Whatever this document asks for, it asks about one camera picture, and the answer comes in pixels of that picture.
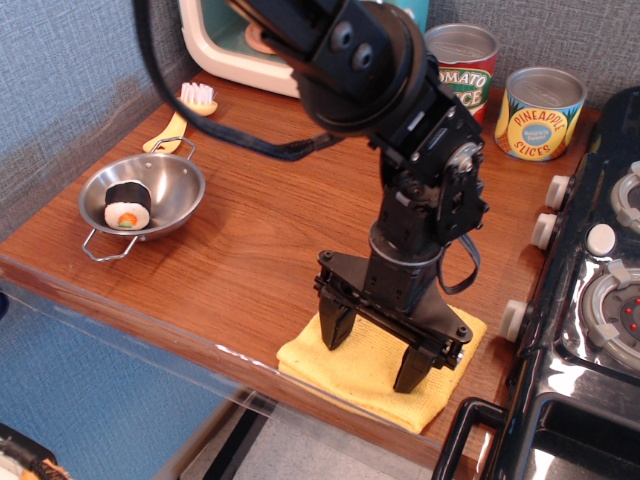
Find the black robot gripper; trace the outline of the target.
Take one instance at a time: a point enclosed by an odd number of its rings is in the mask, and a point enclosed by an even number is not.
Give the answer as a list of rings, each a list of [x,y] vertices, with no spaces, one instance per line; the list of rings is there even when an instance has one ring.
[[[360,315],[409,347],[393,389],[409,394],[434,368],[455,369],[473,333],[438,290],[444,249],[433,243],[410,255],[373,241],[367,258],[324,250],[316,277],[322,341],[329,350],[350,335]]]

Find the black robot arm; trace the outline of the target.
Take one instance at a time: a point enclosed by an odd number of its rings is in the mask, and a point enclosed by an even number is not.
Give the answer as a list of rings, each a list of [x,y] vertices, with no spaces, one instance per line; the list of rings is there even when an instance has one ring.
[[[329,349],[363,317],[407,346],[395,379],[409,393],[432,369],[455,368],[471,329],[446,304],[447,248],[471,256],[482,224],[481,129],[439,79],[436,59],[400,8],[369,1],[238,1],[293,70],[307,114],[328,133],[380,153],[382,203],[371,253],[318,257],[321,334]]]

